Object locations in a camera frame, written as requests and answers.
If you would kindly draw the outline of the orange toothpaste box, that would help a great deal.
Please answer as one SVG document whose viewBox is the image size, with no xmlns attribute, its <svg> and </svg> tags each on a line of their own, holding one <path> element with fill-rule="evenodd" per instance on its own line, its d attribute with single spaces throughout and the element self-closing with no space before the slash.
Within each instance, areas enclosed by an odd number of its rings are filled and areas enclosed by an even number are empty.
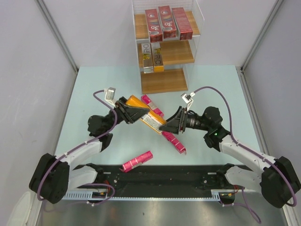
<svg viewBox="0 0 301 226">
<path fill-rule="evenodd" d="M 158 134 L 161 134 L 162 131 L 159 129 L 166 121 L 159 115 L 157 115 L 148 105 L 146 105 L 142 100 L 138 99 L 136 96 L 131 95 L 126 101 L 126 104 L 132 107 L 146 108 L 149 110 L 140 120 L 146 124 L 148 127 L 153 129 Z"/>
<path fill-rule="evenodd" d="M 153 60 L 151 52 L 151 44 L 143 43 L 142 44 L 142 58 L 143 58 L 143 72 L 152 73 L 153 72 Z"/>
</svg>

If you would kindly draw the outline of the gold silver toothpaste box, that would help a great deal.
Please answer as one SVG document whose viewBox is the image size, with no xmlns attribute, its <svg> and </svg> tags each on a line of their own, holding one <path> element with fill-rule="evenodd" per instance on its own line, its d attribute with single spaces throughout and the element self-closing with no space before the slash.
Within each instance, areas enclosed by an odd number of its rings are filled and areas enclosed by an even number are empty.
<svg viewBox="0 0 301 226">
<path fill-rule="evenodd" d="M 161 53 L 160 43 L 159 42 L 151 43 L 151 50 L 152 50 L 154 72 L 155 73 L 163 72 L 164 64 L 163 64 L 163 57 Z"/>
</svg>

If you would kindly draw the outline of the red silver 3D toothpaste box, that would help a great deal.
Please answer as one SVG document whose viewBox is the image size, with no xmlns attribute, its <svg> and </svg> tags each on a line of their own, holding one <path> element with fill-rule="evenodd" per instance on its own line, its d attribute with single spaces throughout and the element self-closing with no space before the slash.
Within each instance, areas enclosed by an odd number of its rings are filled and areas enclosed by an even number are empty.
<svg viewBox="0 0 301 226">
<path fill-rule="evenodd" d="M 169 6 L 158 7 L 160 22 L 163 30 L 163 39 L 175 38 L 177 29 Z"/>
</svg>

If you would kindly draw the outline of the dark red toothpaste box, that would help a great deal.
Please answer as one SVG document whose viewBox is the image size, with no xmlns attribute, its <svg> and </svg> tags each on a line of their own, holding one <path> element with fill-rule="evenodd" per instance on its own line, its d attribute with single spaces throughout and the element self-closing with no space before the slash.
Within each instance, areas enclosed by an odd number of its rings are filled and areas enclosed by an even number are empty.
<svg viewBox="0 0 301 226">
<path fill-rule="evenodd" d="M 184 8 L 172 8 L 172 14 L 175 20 L 179 40 L 191 40 L 193 29 Z"/>
</svg>

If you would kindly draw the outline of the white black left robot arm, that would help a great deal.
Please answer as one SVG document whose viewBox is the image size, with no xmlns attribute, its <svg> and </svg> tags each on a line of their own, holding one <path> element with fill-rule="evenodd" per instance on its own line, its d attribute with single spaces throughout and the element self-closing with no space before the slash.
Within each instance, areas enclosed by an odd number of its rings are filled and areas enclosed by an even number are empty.
<svg viewBox="0 0 301 226">
<path fill-rule="evenodd" d="M 84 166 L 80 164 L 110 145 L 113 137 L 111 131 L 115 126 L 123 121 L 133 124 L 149 112 L 148 106 L 130 106 L 127 99 L 121 97 L 106 116 L 90 116 L 87 122 L 90 139 L 60 156 L 44 154 L 30 180 L 29 188 L 36 193 L 38 200 L 56 204 L 75 188 L 101 187 L 104 182 L 101 169 L 92 163 Z"/>
</svg>

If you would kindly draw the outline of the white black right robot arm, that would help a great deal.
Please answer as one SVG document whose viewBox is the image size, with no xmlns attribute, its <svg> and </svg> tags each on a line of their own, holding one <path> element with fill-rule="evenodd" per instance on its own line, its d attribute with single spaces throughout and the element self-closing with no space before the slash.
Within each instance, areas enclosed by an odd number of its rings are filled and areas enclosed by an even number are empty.
<svg viewBox="0 0 301 226">
<path fill-rule="evenodd" d="M 275 158 L 258 153 L 238 142 L 233 134 L 222 126 L 222 117 L 216 107 L 209 106 L 202 115 L 179 107 L 161 131 L 173 134 L 184 132 L 186 128 L 206 131 L 204 141 L 209 148 L 227 154 L 248 167 L 241 169 L 232 164 L 218 171 L 217 184 L 222 189 L 239 185 L 257 191 L 276 208 L 297 205 L 296 193 L 301 183 L 291 161 L 285 157 Z"/>
</svg>

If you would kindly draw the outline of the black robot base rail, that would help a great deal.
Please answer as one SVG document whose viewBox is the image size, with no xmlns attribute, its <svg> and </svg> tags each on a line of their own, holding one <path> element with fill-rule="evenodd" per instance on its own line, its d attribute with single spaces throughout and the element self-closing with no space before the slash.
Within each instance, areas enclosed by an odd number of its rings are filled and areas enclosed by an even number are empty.
<svg viewBox="0 0 301 226">
<path fill-rule="evenodd" d="M 197 189 L 241 189 L 237 183 L 229 183 L 218 174 L 223 165 L 142 165 L 125 173 L 119 165 L 97 165 L 98 175 L 92 188 L 102 188 L 107 182 L 110 191 L 134 188 L 192 188 Z"/>
</svg>

